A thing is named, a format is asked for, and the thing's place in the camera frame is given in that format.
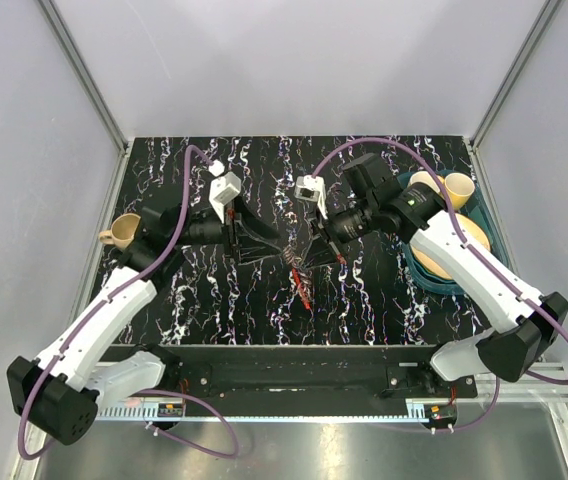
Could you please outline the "red grey key holder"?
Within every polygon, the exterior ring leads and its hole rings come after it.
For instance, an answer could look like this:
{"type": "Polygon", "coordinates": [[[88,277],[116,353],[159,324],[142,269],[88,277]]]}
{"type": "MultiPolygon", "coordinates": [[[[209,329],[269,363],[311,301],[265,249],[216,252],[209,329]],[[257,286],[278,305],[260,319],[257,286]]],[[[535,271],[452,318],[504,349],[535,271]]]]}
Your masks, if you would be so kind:
{"type": "Polygon", "coordinates": [[[308,273],[301,266],[301,260],[291,245],[287,245],[282,252],[283,258],[290,266],[293,281],[296,285],[300,300],[306,310],[312,309],[313,282],[308,273]]]}

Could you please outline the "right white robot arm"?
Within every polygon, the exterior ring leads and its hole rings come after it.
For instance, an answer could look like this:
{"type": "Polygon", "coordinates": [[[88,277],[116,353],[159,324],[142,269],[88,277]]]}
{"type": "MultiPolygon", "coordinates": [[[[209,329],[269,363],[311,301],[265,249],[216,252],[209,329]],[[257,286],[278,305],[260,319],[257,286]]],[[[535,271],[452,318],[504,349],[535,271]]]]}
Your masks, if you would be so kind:
{"type": "Polygon", "coordinates": [[[421,390],[436,397],[465,376],[492,373],[516,382],[526,374],[555,341],[553,326],[565,320],[566,298],[558,292],[544,295],[518,278],[452,223],[444,200],[429,186],[402,185],[380,156],[366,154],[346,164],[342,173],[355,202],[334,214],[326,211],[321,177],[296,181],[296,197],[316,205],[304,267],[345,263],[347,244],[373,231],[395,235],[442,267],[490,323],[482,334],[440,346],[418,371],[421,390]]]}

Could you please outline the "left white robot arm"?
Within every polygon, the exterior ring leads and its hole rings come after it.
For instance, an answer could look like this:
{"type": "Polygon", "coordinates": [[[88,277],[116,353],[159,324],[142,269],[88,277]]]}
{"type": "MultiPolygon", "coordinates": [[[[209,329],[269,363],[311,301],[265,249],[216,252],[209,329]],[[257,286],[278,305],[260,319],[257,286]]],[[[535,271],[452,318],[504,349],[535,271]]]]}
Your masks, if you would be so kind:
{"type": "Polygon", "coordinates": [[[103,410],[125,398],[147,389],[172,394],[180,382],[178,359],[160,347],[141,347],[105,369],[97,365],[124,327],[168,286],[184,263],[184,248],[219,245],[244,265],[279,255],[279,238],[242,197],[195,214],[185,204],[144,207],[132,242],[86,309],[35,359],[19,356],[9,365],[18,431],[32,424],[71,445],[103,410]]]}

